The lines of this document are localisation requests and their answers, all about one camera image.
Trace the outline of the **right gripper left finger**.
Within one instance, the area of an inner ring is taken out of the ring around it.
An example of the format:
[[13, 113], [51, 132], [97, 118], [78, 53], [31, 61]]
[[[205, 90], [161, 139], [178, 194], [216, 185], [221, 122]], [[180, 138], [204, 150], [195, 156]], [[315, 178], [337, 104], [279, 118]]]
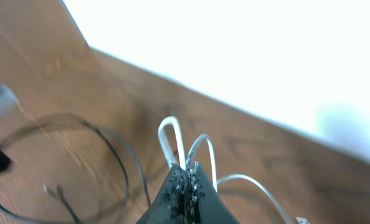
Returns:
[[155, 200], [136, 224], [183, 224], [186, 173], [172, 165]]

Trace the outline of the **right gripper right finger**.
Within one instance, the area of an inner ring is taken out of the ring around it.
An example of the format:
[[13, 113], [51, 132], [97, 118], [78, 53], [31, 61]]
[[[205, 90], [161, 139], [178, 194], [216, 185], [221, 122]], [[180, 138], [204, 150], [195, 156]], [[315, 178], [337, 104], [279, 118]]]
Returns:
[[189, 171], [188, 220], [200, 224], [239, 224], [211, 184], [203, 166], [193, 162]]

